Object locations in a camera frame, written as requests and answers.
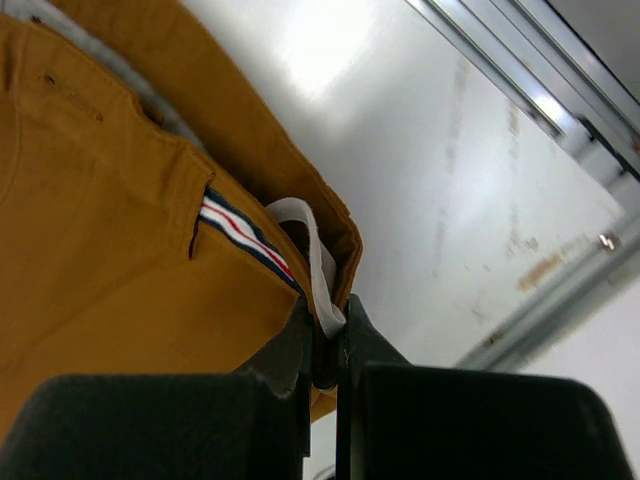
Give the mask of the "aluminium table frame rail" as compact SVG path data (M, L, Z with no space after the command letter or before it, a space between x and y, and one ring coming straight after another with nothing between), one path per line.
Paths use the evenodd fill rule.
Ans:
M626 210L459 363L508 371L574 332L639 277L639 102L546 1L410 5Z

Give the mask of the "brown trousers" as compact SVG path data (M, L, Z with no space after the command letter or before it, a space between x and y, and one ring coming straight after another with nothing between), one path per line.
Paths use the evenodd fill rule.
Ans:
M227 372L308 301L325 361L363 245L177 1L1 5L1 428L69 373Z

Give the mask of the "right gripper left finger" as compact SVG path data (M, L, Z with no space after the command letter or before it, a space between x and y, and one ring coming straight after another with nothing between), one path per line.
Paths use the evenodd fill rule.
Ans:
M226 374L63 375L27 399L5 479L299 479L310 453L313 321Z

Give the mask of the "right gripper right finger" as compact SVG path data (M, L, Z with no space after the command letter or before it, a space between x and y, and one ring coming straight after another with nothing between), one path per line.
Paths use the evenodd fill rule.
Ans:
M613 417L586 385L411 364L357 297L340 335L339 479L630 479Z

